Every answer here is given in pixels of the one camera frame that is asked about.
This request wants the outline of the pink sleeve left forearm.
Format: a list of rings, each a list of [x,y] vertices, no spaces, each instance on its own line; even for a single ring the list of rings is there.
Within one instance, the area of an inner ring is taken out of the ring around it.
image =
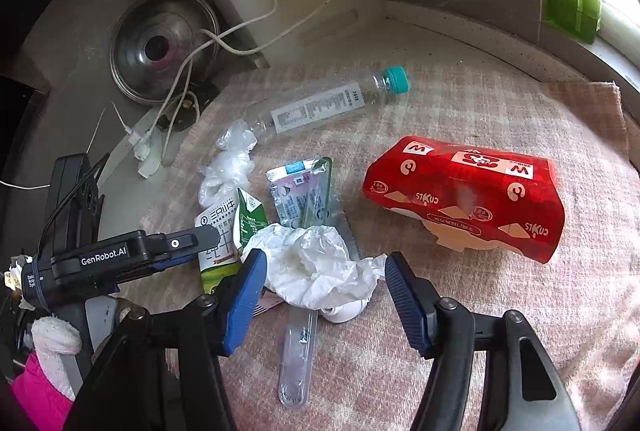
[[[60,393],[44,373],[36,353],[11,385],[17,402],[40,431],[61,431],[73,402]]]

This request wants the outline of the left hand white glove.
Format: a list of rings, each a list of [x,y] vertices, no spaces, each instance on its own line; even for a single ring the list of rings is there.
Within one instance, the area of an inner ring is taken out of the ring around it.
[[[76,390],[63,364],[65,356],[81,351],[80,332],[67,321],[55,317],[40,317],[32,324],[32,341],[39,365],[53,388],[66,399],[74,401]]]

